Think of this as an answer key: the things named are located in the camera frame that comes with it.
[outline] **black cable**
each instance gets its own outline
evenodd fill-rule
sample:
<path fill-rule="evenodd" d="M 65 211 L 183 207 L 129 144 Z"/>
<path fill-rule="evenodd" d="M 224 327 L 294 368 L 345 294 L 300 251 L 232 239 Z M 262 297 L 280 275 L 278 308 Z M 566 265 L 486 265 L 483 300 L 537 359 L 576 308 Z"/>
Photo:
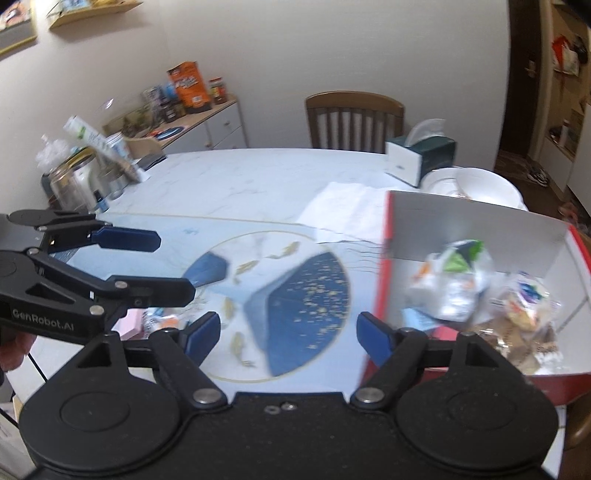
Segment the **black cable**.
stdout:
<path fill-rule="evenodd" d="M 47 382 L 47 377 L 45 376 L 45 374 L 43 373 L 43 371 L 41 370 L 41 367 L 39 367 L 39 365 L 37 365 L 37 362 L 35 362 L 35 359 L 33 358 L 33 356 L 29 353 L 28 355 L 29 360 L 31 361 L 31 363 L 33 364 L 33 366 L 37 369 L 37 371 L 39 372 L 39 375 L 41 375 L 41 378 L 43 379 L 44 382 Z"/>
<path fill-rule="evenodd" d="M 0 408 L 0 415 L 2 415 L 5 419 L 7 419 L 10 423 L 12 423 L 16 428 L 18 428 L 18 423 L 15 419 L 13 419 L 8 413 L 6 413 L 3 409 Z"/>

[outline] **circular suction mount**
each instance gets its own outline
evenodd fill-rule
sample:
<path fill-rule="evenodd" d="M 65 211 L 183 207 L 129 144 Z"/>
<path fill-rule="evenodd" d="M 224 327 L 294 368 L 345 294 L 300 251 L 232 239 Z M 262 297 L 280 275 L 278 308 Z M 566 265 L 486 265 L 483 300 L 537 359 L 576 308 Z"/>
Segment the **circular suction mount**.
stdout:
<path fill-rule="evenodd" d="M 556 410 L 541 391 L 487 367 L 450 368 L 415 386 L 401 397 L 395 417 L 420 452 L 472 472 L 542 463 L 558 430 Z"/>
<path fill-rule="evenodd" d="M 99 343 L 86 358 L 74 357 L 25 404 L 20 431 L 36 463 L 86 474 L 124 471 L 176 432 L 174 397 L 126 365 L 110 365 L 107 349 Z"/>

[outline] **wooden shelf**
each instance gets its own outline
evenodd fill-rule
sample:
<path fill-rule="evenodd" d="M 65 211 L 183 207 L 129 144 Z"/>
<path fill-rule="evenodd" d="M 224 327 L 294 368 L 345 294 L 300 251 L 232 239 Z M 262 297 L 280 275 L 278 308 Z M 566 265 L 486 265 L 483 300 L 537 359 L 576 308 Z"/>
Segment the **wooden shelf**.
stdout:
<path fill-rule="evenodd" d="M 115 5 L 105 5 L 104 7 L 80 8 L 70 12 L 59 12 L 56 14 L 50 13 L 50 15 L 48 15 L 51 21 L 49 30 L 61 27 L 62 25 L 67 25 L 68 23 L 78 22 L 79 20 L 84 20 L 85 18 L 128 12 L 129 10 L 140 6 L 142 3 L 143 2 L 129 1 L 121 2 Z"/>

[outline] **orange cereal box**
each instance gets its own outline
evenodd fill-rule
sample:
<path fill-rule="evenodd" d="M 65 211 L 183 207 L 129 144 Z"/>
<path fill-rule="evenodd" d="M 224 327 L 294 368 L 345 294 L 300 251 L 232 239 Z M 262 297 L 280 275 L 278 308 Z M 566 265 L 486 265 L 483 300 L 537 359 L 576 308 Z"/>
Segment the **orange cereal box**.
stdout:
<path fill-rule="evenodd" d="M 168 76 L 174 82 L 178 97 L 187 113 L 199 113 L 212 109 L 207 86 L 203 82 L 196 62 L 185 61 L 169 70 Z"/>

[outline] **spice jar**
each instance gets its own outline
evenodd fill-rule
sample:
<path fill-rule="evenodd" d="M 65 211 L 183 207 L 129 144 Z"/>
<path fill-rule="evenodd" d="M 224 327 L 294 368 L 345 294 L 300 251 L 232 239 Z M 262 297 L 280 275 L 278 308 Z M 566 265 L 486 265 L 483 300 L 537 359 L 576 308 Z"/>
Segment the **spice jar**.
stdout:
<path fill-rule="evenodd" d="M 219 105 L 228 101 L 228 92 L 226 90 L 226 83 L 222 77 L 217 77 L 209 81 L 209 88 L 212 93 L 213 101 Z"/>

